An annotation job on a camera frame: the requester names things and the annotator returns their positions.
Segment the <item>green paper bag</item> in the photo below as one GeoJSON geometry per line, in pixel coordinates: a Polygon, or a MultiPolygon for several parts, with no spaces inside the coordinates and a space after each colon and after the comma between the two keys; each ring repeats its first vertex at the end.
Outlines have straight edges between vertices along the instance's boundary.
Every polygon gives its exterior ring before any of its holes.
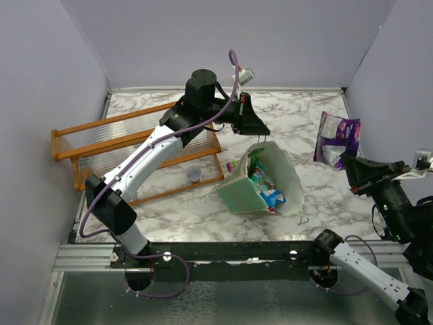
{"type": "Polygon", "coordinates": [[[296,173],[290,154],[275,142],[260,142],[251,145],[237,161],[232,172],[217,186],[216,192],[227,210],[235,215],[300,215],[304,202],[304,190],[296,173]],[[277,205],[275,212],[267,210],[261,191],[250,176],[255,164],[261,163],[266,174],[274,181],[276,189],[286,198],[277,205]]]}

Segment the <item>blue snack packet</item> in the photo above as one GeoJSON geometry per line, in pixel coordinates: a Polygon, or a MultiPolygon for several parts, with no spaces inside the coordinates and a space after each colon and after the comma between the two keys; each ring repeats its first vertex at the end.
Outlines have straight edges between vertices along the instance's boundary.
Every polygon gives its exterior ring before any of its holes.
{"type": "Polygon", "coordinates": [[[267,204],[267,210],[275,212],[275,207],[286,202],[286,198],[278,189],[265,190],[260,193],[261,198],[267,204]]]}

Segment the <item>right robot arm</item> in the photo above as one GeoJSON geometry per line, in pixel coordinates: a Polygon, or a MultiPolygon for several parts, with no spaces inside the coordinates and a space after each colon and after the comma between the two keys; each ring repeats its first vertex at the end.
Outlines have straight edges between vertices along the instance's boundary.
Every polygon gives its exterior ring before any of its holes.
{"type": "Polygon", "coordinates": [[[368,259],[359,243],[323,230],[311,247],[312,260],[350,273],[392,310],[399,324],[432,323],[432,197],[412,204],[402,180],[432,174],[432,151],[418,150],[414,164],[341,156],[350,190],[370,197],[382,218],[384,243],[368,259]]]}

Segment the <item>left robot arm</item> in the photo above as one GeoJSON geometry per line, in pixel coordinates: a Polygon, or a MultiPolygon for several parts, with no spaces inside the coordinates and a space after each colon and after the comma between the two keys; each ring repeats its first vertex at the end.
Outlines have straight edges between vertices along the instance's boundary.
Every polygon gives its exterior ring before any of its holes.
{"type": "Polygon", "coordinates": [[[208,69],[192,72],[184,95],[169,108],[147,139],[104,176],[85,182],[87,214],[94,215],[126,251],[135,267],[144,266],[150,252],[130,206],[133,195],[162,163],[184,149],[210,123],[228,124],[238,135],[267,136],[270,130],[256,115],[251,96],[234,89],[227,95],[208,69]]]}

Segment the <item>red blue snack bag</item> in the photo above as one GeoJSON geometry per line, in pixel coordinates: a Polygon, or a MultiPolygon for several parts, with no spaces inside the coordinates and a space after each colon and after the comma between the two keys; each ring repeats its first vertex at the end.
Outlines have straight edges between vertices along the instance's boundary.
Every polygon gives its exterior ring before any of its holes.
{"type": "Polygon", "coordinates": [[[259,162],[255,164],[250,179],[261,192],[276,188],[274,181],[266,174],[265,167],[259,162]]]}

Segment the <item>purple snack bag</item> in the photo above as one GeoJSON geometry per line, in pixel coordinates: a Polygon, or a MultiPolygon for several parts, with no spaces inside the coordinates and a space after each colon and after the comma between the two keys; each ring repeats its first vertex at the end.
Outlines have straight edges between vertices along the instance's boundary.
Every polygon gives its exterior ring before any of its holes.
{"type": "Polygon", "coordinates": [[[357,157],[361,120],[321,113],[313,161],[344,170],[342,155],[357,157]]]}

